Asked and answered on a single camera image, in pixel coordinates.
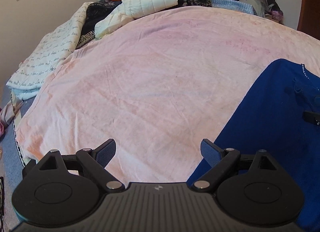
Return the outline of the blue beaded sweater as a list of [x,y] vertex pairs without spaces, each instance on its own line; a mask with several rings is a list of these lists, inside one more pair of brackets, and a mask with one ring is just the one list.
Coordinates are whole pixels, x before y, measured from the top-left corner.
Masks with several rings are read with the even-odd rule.
[[[221,133],[221,149],[240,152],[236,174],[216,191],[197,191],[211,231],[319,231],[319,77],[303,64],[272,62]],[[188,180],[210,170],[204,158]]]

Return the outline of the brown wooden door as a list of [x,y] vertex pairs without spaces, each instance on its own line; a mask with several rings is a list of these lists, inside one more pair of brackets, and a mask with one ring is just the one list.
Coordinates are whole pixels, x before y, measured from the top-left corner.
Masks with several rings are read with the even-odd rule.
[[319,40],[319,0],[302,0],[297,30]]

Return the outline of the pink floral bed blanket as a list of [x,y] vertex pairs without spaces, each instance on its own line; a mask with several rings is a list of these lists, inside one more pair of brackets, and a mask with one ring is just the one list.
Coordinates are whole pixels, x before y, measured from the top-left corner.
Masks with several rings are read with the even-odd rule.
[[183,182],[274,60],[319,74],[319,41],[270,20],[200,6],[132,21],[73,52],[16,129],[26,158],[116,142],[107,170],[129,182]]

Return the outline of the white script-print quilt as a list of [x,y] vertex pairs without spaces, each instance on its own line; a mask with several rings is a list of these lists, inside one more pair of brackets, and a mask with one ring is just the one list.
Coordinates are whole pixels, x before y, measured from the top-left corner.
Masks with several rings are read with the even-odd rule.
[[6,84],[18,99],[36,96],[46,77],[75,51],[90,4],[83,3],[68,21],[46,34],[31,55],[20,63]]

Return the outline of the purple bag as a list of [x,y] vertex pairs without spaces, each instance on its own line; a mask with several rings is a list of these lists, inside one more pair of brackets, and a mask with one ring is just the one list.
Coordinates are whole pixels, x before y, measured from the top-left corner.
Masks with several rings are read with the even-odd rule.
[[268,13],[266,15],[266,17],[276,23],[282,23],[283,22],[283,18],[284,18],[284,14],[281,10],[272,10],[270,13]]

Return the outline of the grey plastic-wrapped bundle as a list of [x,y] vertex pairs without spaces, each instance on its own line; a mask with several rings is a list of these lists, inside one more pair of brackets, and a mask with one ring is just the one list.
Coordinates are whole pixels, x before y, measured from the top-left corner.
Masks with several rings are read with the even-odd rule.
[[239,0],[240,2],[250,4],[258,17],[264,17],[266,12],[270,11],[267,0]]

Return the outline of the light blue knitted blanket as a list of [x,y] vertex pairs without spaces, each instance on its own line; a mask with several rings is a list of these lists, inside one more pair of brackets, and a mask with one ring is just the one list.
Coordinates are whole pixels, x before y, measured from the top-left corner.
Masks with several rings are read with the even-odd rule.
[[[224,8],[227,10],[239,11],[246,14],[256,15],[250,4],[239,2],[236,0],[211,0],[212,7]],[[184,0],[179,0],[179,4],[186,6]]]

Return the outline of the leopard print garment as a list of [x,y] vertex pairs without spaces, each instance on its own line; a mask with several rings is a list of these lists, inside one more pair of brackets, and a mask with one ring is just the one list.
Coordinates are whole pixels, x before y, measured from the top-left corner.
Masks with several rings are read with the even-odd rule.
[[211,0],[184,0],[187,6],[212,7]]

